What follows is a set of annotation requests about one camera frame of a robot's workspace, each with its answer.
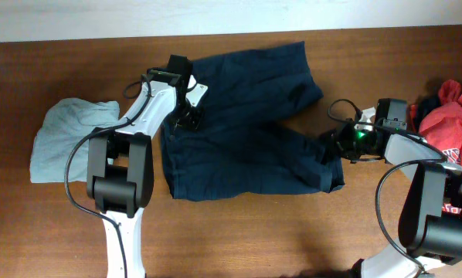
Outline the navy blue shorts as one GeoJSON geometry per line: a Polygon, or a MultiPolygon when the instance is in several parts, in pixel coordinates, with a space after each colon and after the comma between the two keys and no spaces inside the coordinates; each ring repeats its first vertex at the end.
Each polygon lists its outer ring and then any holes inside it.
{"type": "Polygon", "coordinates": [[[173,198],[303,195],[344,186],[341,159],[324,142],[281,125],[323,96],[303,42],[198,59],[192,72],[208,88],[199,126],[191,131],[166,120],[161,129],[173,198]]]}

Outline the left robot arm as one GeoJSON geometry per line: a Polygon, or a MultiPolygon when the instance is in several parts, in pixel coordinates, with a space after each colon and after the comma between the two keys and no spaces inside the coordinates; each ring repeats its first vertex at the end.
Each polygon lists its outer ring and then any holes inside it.
{"type": "Polygon", "coordinates": [[[141,75],[134,102],[119,124],[95,129],[88,140],[87,194],[102,218],[109,277],[144,277],[141,222],[154,188],[152,140],[168,120],[195,131],[208,87],[197,83],[193,63],[172,55],[164,68],[141,75]]]}

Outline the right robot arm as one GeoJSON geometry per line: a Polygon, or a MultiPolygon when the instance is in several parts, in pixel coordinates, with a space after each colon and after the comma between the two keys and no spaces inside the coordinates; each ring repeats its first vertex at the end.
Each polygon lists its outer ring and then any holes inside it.
{"type": "Polygon", "coordinates": [[[432,269],[462,261],[462,167],[408,131],[406,107],[404,100],[380,99],[373,108],[356,108],[353,118],[340,119],[337,128],[320,136],[330,154],[352,164],[392,165],[375,190],[375,213],[388,246],[341,277],[430,277],[432,269]],[[393,239],[380,205],[385,181],[398,170],[411,185],[393,239]]]}

